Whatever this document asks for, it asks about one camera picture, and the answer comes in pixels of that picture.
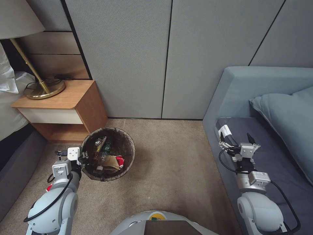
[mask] gray wall panel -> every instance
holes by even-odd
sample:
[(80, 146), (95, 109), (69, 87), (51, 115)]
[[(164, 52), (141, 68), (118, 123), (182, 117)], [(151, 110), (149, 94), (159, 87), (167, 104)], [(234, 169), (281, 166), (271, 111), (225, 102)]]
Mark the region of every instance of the gray wall panel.
[(27, 0), (46, 30), (71, 31), (60, 0)]
[(312, 0), (287, 0), (251, 66), (312, 68), (312, 9)]
[(202, 119), (223, 69), (249, 64), (282, 3), (174, 0), (162, 117)]
[(66, 3), (108, 116), (160, 118), (171, 1)]

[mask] power cord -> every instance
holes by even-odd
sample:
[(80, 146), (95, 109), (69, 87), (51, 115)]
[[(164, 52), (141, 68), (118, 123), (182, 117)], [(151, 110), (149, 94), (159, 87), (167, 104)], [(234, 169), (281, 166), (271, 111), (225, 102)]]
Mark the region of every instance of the power cord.
[(245, 175), (248, 175), (249, 172), (243, 172), (243, 171), (236, 171), (236, 170), (233, 170), (233, 169), (231, 169), (230, 167), (228, 167), (225, 163), (223, 163), (223, 161), (222, 161), (222, 153), (223, 153), (224, 151), (230, 150), (230, 149), (231, 149), (231, 148), (225, 148), (225, 149), (223, 149), (223, 150), (219, 153), (218, 159), (219, 159), (219, 161), (221, 162), (221, 164), (222, 164), (224, 167), (226, 167), (228, 170), (232, 171), (232, 172), (235, 172), (235, 173), (237, 173), (237, 174), (245, 174)]
[[(45, 78), (45, 79), (43, 79), (43, 81), (46, 81), (48, 84), (53, 84), (53, 83), (58, 84), (58, 83), (60, 83), (62, 80), (74, 80), (74, 78), (71, 77), (71, 76), (68, 76), (68, 75), (66, 75), (66, 74), (58, 74), (58, 75), (56, 75), (54, 78)], [(39, 81), (35, 81), (35, 82), (28, 83), (28, 84), (26, 85), (26, 87), (25, 87), (24, 90), (26, 90), (26, 89), (34, 90), (33, 88), (29, 88), (29, 87), (28, 87), (29, 85), (34, 84), (34, 83), (39, 83)]]
[(56, 199), (54, 199), (53, 202), (51, 202), (45, 209), (43, 209), (42, 211), (38, 212), (37, 214), (31, 216), (31, 217), (26, 217), (24, 219), (24, 222), (28, 222), (28, 221), (31, 221), (33, 219), (35, 219), (36, 217), (40, 216), (42, 213), (46, 212), (50, 207), (52, 207), (59, 199), (60, 197), (63, 195), (63, 193), (65, 192), (65, 190), (67, 189), (67, 187), (69, 186), (69, 183), (72, 181), (73, 179), (73, 174), (70, 173), (70, 176), (69, 176), (69, 180), (68, 180), (68, 183), (66, 184), (66, 186), (64, 187), (64, 189), (62, 190), (62, 192), (56, 197)]
[[(246, 175), (248, 175), (248, 174), (249, 174), (248, 172), (242, 172), (242, 171), (233, 170), (233, 169), (231, 169), (230, 167), (228, 167), (227, 165), (225, 165), (225, 163), (223, 163), (221, 156), (222, 156), (222, 153), (223, 153), (224, 151), (226, 151), (226, 150), (231, 150), (231, 147), (230, 147), (230, 148), (225, 148), (225, 149), (223, 149), (222, 151), (220, 151), (220, 153), (219, 153), (219, 155), (218, 155), (218, 159), (219, 159), (219, 161), (221, 162), (221, 164), (222, 164), (225, 168), (227, 168), (228, 170), (230, 170), (230, 171), (232, 171), (232, 172), (234, 172), (234, 173), (237, 173), (237, 174), (246, 174)], [(289, 206), (289, 208), (290, 208), (290, 210), (291, 210), (291, 212), (292, 212), (294, 218), (295, 218), (296, 221), (297, 221), (297, 226), (296, 226), (295, 228), (291, 229), (291, 230), (290, 230), (290, 228), (288, 227), (288, 225), (284, 222), (286, 228), (287, 228), (289, 231), (287, 231), (287, 232), (281, 232), (281, 233), (277, 233), (277, 234), (289, 234), (289, 235), (293, 235), (295, 232), (297, 232), (297, 231), (301, 228), (300, 220), (299, 220), (299, 218), (298, 218), (296, 212), (294, 211), (294, 209), (293, 209), (291, 203), (289, 202), (289, 200), (287, 199), (286, 195), (285, 195), (284, 192), (282, 191), (282, 189), (281, 189), (275, 182), (273, 182), (272, 180), (271, 180), (271, 183), (279, 190), (279, 192), (281, 193), (281, 195), (284, 197), (284, 199), (285, 199), (286, 203), (288, 204), (288, 206)]]
[(290, 210), (291, 210), (291, 212), (292, 212), (294, 218), (295, 218), (296, 221), (297, 221), (297, 226), (296, 226), (295, 228), (291, 229), (291, 230), (289, 229), (288, 225), (285, 224), (285, 225), (287, 225), (286, 228), (288, 228), (290, 231), (282, 232), (282, 233), (280, 233), (280, 234), (290, 234), (290, 235), (291, 235), (291, 234), (294, 234), (295, 232), (297, 232), (297, 231), (301, 228), (300, 220), (299, 220), (299, 218), (298, 218), (296, 212), (294, 211), (294, 209), (293, 209), (291, 203), (288, 201), (286, 195), (284, 194), (283, 190), (282, 190), (274, 181), (271, 180), (271, 183), (279, 190), (279, 192), (281, 193), (281, 195), (284, 197), (284, 199), (285, 199), (286, 203), (288, 204), (288, 206), (289, 206), (289, 208), (290, 208)]
[(47, 179), (47, 182), (48, 182), (48, 183), (51, 183), (51, 182), (55, 179), (55, 177), (53, 177), (53, 178), (51, 179), (51, 176), (53, 176), (53, 173), (52, 173), (51, 175), (49, 175), (49, 177), (48, 177), (48, 179)]

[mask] dark gray seat cushion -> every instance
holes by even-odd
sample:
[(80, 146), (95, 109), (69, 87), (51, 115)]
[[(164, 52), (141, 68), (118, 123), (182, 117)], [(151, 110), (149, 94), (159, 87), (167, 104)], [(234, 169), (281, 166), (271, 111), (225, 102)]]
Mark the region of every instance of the dark gray seat cushion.
[(46, 142), (39, 132), (33, 131), (0, 171), (0, 221), (33, 175)]
[[(267, 172), (292, 204), (301, 221), (301, 229), (296, 234), (311, 234), (313, 187), (288, 152), (282, 139), (262, 118), (220, 118), (216, 126), (218, 128), (225, 124), (228, 125), (237, 143), (247, 142), (248, 132), (257, 144), (261, 144), (261, 148), (254, 155), (256, 169)], [(296, 221), (280, 192), (272, 184), (266, 186), (266, 190), (267, 196), (281, 209), (284, 221), (290, 228), (294, 228)]]

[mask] lamp shade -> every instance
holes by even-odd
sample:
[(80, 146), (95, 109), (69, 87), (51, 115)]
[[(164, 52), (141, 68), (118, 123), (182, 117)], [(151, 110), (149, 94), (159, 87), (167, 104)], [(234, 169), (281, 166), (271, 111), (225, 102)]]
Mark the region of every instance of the lamp shade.
[(0, 1), (0, 39), (23, 37), (44, 30), (26, 0)]

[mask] table lamp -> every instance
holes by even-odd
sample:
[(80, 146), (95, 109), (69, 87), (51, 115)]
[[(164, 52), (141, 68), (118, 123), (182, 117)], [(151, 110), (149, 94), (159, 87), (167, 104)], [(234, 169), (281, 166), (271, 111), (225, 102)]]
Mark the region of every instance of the table lamp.
[(64, 90), (65, 83), (63, 80), (44, 80), (40, 77), (15, 40), (15, 38), (39, 33), (45, 30), (26, 0), (1, 0), (0, 22), (0, 39), (10, 39), (38, 80), (38, 82), (27, 86), (24, 95), (29, 99), (37, 100), (51, 97)]

